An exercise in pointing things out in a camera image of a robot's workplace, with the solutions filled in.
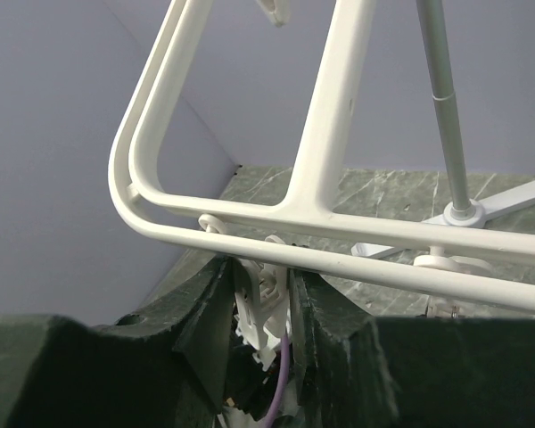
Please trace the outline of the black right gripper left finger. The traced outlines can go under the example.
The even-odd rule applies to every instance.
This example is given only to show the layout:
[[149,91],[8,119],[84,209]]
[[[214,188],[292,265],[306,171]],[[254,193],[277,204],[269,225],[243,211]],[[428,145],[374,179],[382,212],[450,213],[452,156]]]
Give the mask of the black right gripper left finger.
[[236,266],[114,325],[0,315],[0,427],[209,427],[222,407]]

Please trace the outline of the white hanger clip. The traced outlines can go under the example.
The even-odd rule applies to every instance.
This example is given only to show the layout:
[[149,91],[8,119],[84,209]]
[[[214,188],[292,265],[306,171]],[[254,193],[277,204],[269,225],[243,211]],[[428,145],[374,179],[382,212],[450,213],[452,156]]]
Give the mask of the white hanger clip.
[[267,371],[291,326],[286,267],[239,259],[243,274],[234,280],[236,334],[253,347],[252,357]]
[[[483,259],[449,256],[440,246],[431,246],[430,252],[414,258],[415,268],[424,268],[434,273],[434,278],[446,279],[448,275],[494,276],[494,267]],[[460,318],[464,316],[463,304],[447,294],[434,294],[428,297],[424,317]]]

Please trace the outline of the white clip sock hanger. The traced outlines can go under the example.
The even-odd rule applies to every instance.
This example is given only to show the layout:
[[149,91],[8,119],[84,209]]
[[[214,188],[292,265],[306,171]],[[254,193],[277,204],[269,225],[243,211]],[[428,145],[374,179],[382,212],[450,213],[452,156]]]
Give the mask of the white clip sock hanger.
[[[161,225],[139,210],[146,201],[183,216],[277,231],[401,249],[436,246],[432,232],[412,230],[417,222],[332,209],[374,8],[372,1],[336,3],[288,190],[277,205],[266,206],[161,189],[156,160],[211,9],[209,1],[172,2],[112,144],[108,185],[115,209],[129,227],[162,242],[535,315],[535,285],[468,275],[437,280],[424,268],[225,235],[210,224],[197,231]],[[535,266],[535,250],[472,257]]]

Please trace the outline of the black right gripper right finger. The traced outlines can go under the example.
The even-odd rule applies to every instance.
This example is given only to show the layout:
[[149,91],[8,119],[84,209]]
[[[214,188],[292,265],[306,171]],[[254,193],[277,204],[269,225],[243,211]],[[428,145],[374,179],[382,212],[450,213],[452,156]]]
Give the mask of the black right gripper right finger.
[[375,317],[289,274],[309,427],[535,427],[535,320]]

